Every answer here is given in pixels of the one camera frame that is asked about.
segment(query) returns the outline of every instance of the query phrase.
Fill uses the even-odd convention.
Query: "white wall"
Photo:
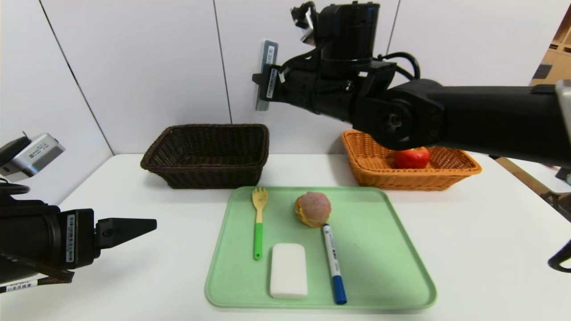
[[[21,181],[20,198],[58,204],[111,156],[37,0],[2,1],[0,145],[50,133],[66,151]]]
[[[447,86],[527,86],[568,6],[569,0],[401,0],[389,52],[413,54],[423,78]]]
[[[351,125],[313,115],[283,103],[270,103],[270,110],[256,112],[255,84],[252,74],[259,73],[263,38],[279,44],[277,64],[313,47],[299,41],[290,8],[303,0],[215,0],[230,109],[234,123],[265,123],[270,129],[270,152],[278,154],[344,153],[339,136]],[[375,52],[387,50],[398,0],[381,0]],[[331,1],[315,1],[318,11]]]
[[[43,0],[113,152],[168,126],[230,123],[212,0]]]

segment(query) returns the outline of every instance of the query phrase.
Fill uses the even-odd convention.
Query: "green fork handle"
[[[254,229],[254,260],[262,258],[262,223],[256,223]]]

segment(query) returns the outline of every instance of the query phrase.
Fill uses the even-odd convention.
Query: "blue marker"
[[[341,278],[341,269],[337,261],[337,249],[335,249],[335,241],[333,241],[333,232],[329,224],[323,225],[323,236],[325,237],[325,247],[327,248],[327,256],[329,257],[329,268],[331,269],[331,278],[333,279],[333,291],[335,293],[335,303],[347,303],[345,295],[345,287]]]

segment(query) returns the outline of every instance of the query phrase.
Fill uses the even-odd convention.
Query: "blue marker cap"
[[[336,304],[347,303],[347,296],[345,295],[345,287],[343,286],[343,279],[338,275],[335,275],[333,277],[333,290],[335,291]]]

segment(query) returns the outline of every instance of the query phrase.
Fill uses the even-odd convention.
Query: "orange wicker basket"
[[[429,165],[422,169],[396,169],[395,151],[379,145],[357,130],[342,134],[353,176],[361,186],[384,190],[442,191],[482,171],[465,151],[432,147]]]

